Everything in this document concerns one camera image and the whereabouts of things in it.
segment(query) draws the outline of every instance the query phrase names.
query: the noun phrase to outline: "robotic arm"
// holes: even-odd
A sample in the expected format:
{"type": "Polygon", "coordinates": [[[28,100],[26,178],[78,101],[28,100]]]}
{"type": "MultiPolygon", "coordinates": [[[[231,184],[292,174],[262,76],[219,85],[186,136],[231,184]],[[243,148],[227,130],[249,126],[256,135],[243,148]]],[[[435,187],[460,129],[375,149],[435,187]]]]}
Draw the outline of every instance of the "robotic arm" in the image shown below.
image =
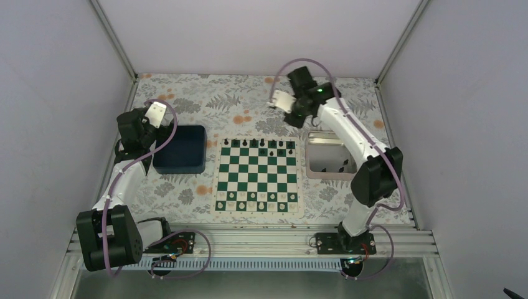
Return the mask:
{"type": "Polygon", "coordinates": [[[166,140],[174,123],[162,126],[161,121],[167,106],[153,102],[149,107],[133,109],[118,116],[121,140],[114,149],[116,158],[110,178],[111,184],[90,211],[79,213],[76,220],[79,242],[85,266],[89,271],[105,268],[102,238],[102,217],[105,202],[110,198],[106,217],[108,255],[111,267],[138,263],[145,247],[167,236],[170,227],[165,218],[148,219],[137,225],[130,214],[130,203],[138,186],[148,172],[152,157],[123,168],[135,159],[150,152],[156,140],[166,140]],[[115,178],[123,173],[117,182],[115,178]],[[112,184],[112,197],[109,197],[112,184]]]}
{"type": "Polygon", "coordinates": [[[342,249],[350,252],[364,242],[368,234],[367,222],[375,204],[382,198],[389,197],[397,185],[382,157],[348,117],[352,117],[367,132],[378,148],[385,150],[398,178],[402,173],[403,154],[397,147],[388,148],[374,137],[350,108],[342,104],[342,98],[334,96],[331,83],[318,85],[307,67],[292,71],[288,74],[288,79],[294,95],[277,90],[269,105],[284,110],[284,121],[297,128],[302,128],[307,116],[318,116],[343,141],[359,167],[351,183],[352,193],[357,200],[352,203],[349,214],[338,227],[342,249]]]}

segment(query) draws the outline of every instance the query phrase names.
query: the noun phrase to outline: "orange dot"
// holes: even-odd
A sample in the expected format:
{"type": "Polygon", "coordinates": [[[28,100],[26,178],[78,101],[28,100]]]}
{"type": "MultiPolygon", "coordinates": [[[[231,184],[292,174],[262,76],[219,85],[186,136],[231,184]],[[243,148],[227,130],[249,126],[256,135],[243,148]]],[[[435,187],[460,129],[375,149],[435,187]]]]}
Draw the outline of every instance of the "orange dot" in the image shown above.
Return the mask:
{"type": "Polygon", "coordinates": [[[200,185],[196,187],[196,194],[205,195],[207,194],[207,187],[205,185],[200,185]]]}
{"type": "Polygon", "coordinates": [[[374,127],[376,129],[382,129],[385,126],[385,124],[381,120],[375,120],[374,121],[374,127]]]}
{"type": "Polygon", "coordinates": [[[244,121],[244,118],[240,115],[237,115],[235,117],[233,117],[233,122],[236,124],[236,125],[239,125],[241,123],[243,123],[244,121]]]}

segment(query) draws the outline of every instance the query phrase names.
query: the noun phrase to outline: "white square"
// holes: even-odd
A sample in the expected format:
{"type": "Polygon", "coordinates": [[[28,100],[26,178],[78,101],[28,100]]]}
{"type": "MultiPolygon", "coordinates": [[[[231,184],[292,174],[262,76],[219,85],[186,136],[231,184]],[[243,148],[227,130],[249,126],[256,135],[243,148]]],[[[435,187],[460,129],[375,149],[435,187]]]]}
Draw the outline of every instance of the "white square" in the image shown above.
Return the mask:
{"type": "Polygon", "coordinates": [[[248,192],[256,192],[257,187],[257,183],[248,183],[248,192]]]}
{"type": "Polygon", "coordinates": [[[247,201],[247,193],[244,191],[237,192],[237,201],[247,201]]]}
{"type": "Polygon", "coordinates": [[[288,203],[288,212],[298,212],[298,211],[299,211],[299,204],[297,202],[288,203]]]}
{"type": "Polygon", "coordinates": [[[248,211],[248,212],[256,212],[257,211],[257,202],[256,201],[248,201],[247,202],[246,211],[248,211]]]}
{"type": "Polygon", "coordinates": [[[225,202],[225,210],[226,211],[236,211],[237,210],[237,202],[236,201],[226,201],[225,202]]]}
{"type": "Polygon", "coordinates": [[[249,157],[248,156],[240,156],[238,159],[238,163],[240,165],[247,165],[249,164],[249,157]]]}
{"type": "Polygon", "coordinates": [[[278,202],[288,202],[288,194],[284,192],[277,193],[278,202]]]}
{"type": "Polygon", "coordinates": [[[248,173],[258,173],[258,165],[249,165],[248,173]]]}
{"type": "Polygon", "coordinates": [[[277,157],[277,165],[286,165],[286,157],[277,157]]]}
{"type": "Polygon", "coordinates": [[[229,164],[229,156],[221,156],[220,164],[229,164]]]}
{"type": "Polygon", "coordinates": [[[297,183],[288,183],[288,192],[297,192],[297,183]]]}
{"type": "Polygon", "coordinates": [[[240,156],[240,148],[231,148],[231,156],[240,156]]]}
{"type": "Polygon", "coordinates": [[[249,155],[250,155],[251,157],[256,157],[256,156],[258,156],[258,148],[250,148],[250,149],[249,149],[249,155]]]}
{"type": "Polygon", "coordinates": [[[276,212],[276,211],[277,211],[277,203],[268,202],[268,212],[276,212]]]}
{"type": "Polygon", "coordinates": [[[267,173],[259,173],[257,175],[257,182],[259,182],[259,183],[267,183],[268,182],[268,174],[267,173]]]}
{"type": "Polygon", "coordinates": [[[238,183],[237,182],[228,182],[227,183],[227,190],[228,191],[236,191],[237,190],[238,183]]]}
{"type": "Polygon", "coordinates": [[[229,173],[238,173],[238,164],[229,164],[229,173]]]}
{"type": "Polygon", "coordinates": [[[268,192],[277,192],[277,183],[268,183],[268,192]]]}
{"type": "Polygon", "coordinates": [[[286,166],[286,172],[289,174],[297,174],[297,167],[295,165],[286,166]]]}
{"type": "Polygon", "coordinates": [[[240,183],[247,183],[247,173],[239,173],[238,174],[238,181],[240,183]]]}
{"type": "Polygon", "coordinates": [[[278,173],[277,174],[277,182],[278,183],[287,183],[288,182],[288,175],[285,173],[278,173]]]}
{"type": "Polygon", "coordinates": [[[218,182],[227,182],[227,173],[218,173],[218,182]]]}

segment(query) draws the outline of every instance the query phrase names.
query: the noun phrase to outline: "green square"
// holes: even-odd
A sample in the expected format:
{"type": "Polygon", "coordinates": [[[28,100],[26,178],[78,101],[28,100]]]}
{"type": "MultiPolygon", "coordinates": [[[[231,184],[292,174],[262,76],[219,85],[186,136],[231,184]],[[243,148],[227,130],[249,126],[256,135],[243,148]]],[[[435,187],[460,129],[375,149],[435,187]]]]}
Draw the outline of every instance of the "green square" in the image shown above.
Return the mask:
{"type": "Polygon", "coordinates": [[[227,182],[218,182],[218,191],[227,191],[227,182]]]}
{"type": "Polygon", "coordinates": [[[237,212],[245,212],[247,208],[247,205],[244,204],[244,207],[240,207],[240,203],[237,202],[237,212]]]}
{"type": "Polygon", "coordinates": [[[277,165],[277,157],[268,157],[268,165],[277,165]]]}
{"type": "Polygon", "coordinates": [[[297,183],[297,175],[295,174],[288,174],[288,183],[297,183]]]}
{"type": "Polygon", "coordinates": [[[248,167],[247,165],[239,165],[238,166],[238,173],[247,173],[248,172],[248,167]]]}
{"type": "Polygon", "coordinates": [[[295,158],[294,157],[287,157],[286,158],[286,165],[295,165],[295,158]]]}
{"type": "Polygon", "coordinates": [[[283,204],[283,203],[280,203],[277,205],[277,211],[278,212],[288,212],[288,205],[287,204],[283,204]]]}
{"type": "Polygon", "coordinates": [[[215,205],[215,211],[225,211],[225,201],[217,201],[215,205]]]}
{"type": "Polygon", "coordinates": [[[250,183],[256,183],[258,179],[257,173],[248,173],[248,182],[250,183]]]}
{"type": "Polygon", "coordinates": [[[297,193],[288,193],[288,202],[297,202],[297,193]]]}
{"type": "Polygon", "coordinates": [[[228,173],[229,172],[229,164],[220,164],[220,172],[221,173],[228,173]]]}
{"type": "Polygon", "coordinates": [[[269,192],[268,193],[268,202],[277,202],[277,193],[269,192]]]}
{"type": "Polygon", "coordinates": [[[238,191],[247,191],[247,183],[239,183],[237,187],[238,191]]]}
{"type": "Polygon", "coordinates": [[[268,183],[277,183],[276,173],[268,173],[268,183]]]}
{"type": "Polygon", "coordinates": [[[277,184],[277,191],[278,192],[288,192],[288,184],[286,184],[286,183],[278,183],[277,184]]]}
{"type": "Polygon", "coordinates": [[[268,184],[267,183],[257,183],[257,191],[258,192],[267,192],[268,190],[268,184]]]}
{"type": "Polygon", "coordinates": [[[237,201],[237,193],[236,193],[236,192],[229,191],[229,192],[227,193],[227,200],[228,200],[228,201],[237,201]]]}
{"type": "Polygon", "coordinates": [[[238,182],[238,173],[229,173],[227,175],[228,182],[238,182]]]}
{"type": "Polygon", "coordinates": [[[248,192],[248,201],[257,201],[257,193],[248,192]]]}
{"type": "Polygon", "coordinates": [[[267,202],[258,202],[257,203],[257,212],[267,212],[268,211],[268,203],[267,202]]]}

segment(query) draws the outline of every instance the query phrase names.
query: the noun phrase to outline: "floral tablecloth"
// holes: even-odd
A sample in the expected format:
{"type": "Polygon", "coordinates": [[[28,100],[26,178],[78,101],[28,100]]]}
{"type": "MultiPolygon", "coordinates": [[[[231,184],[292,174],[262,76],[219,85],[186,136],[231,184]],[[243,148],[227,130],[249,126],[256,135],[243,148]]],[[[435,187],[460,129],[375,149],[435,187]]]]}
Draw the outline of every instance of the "floral tablecloth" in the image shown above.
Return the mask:
{"type": "MultiPolygon", "coordinates": [[[[134,98],[134,107],[142,107],[150,98],[170,103],[178,113],[180,125],[202,125],[207,131],[205,171],[202,174],[158,174],[150,168],[136,199],[129,205],[136,221],[163,216],[169,222],[233,224],[337,224],[343,220],[355,200],[349,181],[328,181],[306,177],[304,141],[309,131],[328,130],[288,126],[278,110],[266,105],[272,77],[247,75],[175,75],[142,74],[134,98]],[[297,136],[301,138],[303,166],[304,216],[300,219],[262,219],[219,217],[210,213],[215,154],[219,135],[297,136]]],[[[350,108],[384,143],[388,144],[372,79],[337,78],[336,85],[350,108]]],[[[281,77],[277,89],[291,92],[281,77]]],[[[165,121],[172,116],[167,113],[165,121]]],[[[397,206],[398,192],[382,202],[397,206]]],[[[390,212],[381,209],[373,223],[408,224],[407,209],[390,212]]]]}

